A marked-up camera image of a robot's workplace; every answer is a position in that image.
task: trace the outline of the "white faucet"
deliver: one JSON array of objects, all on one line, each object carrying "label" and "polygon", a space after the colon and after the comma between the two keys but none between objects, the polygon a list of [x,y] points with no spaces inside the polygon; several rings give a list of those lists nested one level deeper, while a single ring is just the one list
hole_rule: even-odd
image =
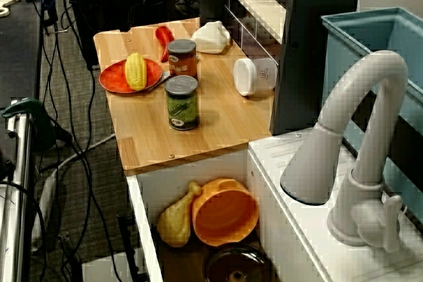
[{"label": "white faucet", "polygon": [[292,198],[325,204],[332,192],[342,135],[356,108],[379,83],[379,91],[357,160],[346,173],[328,228],[351,246],[369,244],[388,252],[399,248],[398,213],[402,199],[383,205],[383,167],[408,79],[404,59],[391,51],[373,52],[354,64],[329,95],[311,135],[294,154],[280,184]]}]

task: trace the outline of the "can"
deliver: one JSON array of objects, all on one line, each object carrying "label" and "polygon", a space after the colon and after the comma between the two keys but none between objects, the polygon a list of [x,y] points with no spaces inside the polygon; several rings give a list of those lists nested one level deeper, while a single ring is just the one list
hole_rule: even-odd
[{"label": "can", "polygon": [[165,84],[169,125],[176,130],[191,130],[200,123],[194,77],[180,75]]},{"label": "can", "polygon": [[171,76],[197,76],[197,45],[194,41],[179,39],[167,45]]}]

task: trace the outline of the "white lid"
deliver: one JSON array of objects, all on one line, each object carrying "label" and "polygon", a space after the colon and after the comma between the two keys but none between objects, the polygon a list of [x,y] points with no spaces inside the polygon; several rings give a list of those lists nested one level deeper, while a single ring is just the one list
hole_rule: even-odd
[{"label": "white lid", "polygon": [[233,82],[239,94],[248,96],[254,94],[256,67],[250,59],[239,59],[233,66]]}]

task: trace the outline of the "blue bin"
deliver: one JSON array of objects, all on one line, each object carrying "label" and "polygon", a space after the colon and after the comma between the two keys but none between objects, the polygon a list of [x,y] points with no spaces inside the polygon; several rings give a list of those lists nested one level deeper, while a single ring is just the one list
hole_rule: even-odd
[{"label": "blue bin", "polygon": [[[378,50],[400,54],[408,66],[408,87],[400,116],[423,135],[423,20],[402,8],[323,16],[328,29],[323,100],[340,78],[362,57]],[[360,149],[364,132],[350,121],[346,140]],[[388,158],[385,181],[401,194],[410,210],[423,221],[423,193]]]}]

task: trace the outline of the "red plate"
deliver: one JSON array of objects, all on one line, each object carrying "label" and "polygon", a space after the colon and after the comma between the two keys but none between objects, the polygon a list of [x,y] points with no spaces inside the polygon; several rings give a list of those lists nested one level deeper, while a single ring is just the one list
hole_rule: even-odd
[{"label": "red plate", "polygon": [[[147,62],[147,85],[144,89],[153,86],[160,79],[162,69],[159,64],[150,59],[144,59]],[[125,78],[125,63],[126,60],[115,63],[106,68],[99,77],[101,86],[109,92],[129,93],[136,92],[126,82]]]}]

